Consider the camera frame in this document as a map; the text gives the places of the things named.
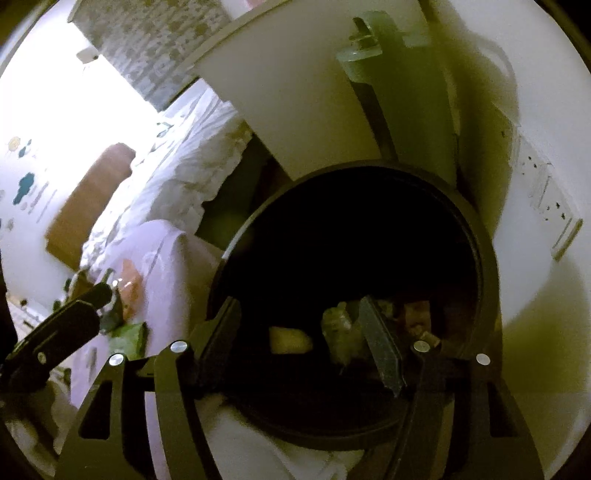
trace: electrical outlet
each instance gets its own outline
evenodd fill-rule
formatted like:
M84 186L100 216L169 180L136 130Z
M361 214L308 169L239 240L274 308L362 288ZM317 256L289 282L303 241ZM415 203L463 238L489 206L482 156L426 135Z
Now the electrical outlet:
M538 208L540 205L545 187L543 172L549 163L520 132L519 153L515 168L527 186L527 196L531 199L531 205L534 208Z
M583 219L551 164L542 170L543 192L538 212L551 242L552 257L559 260L583 224Z

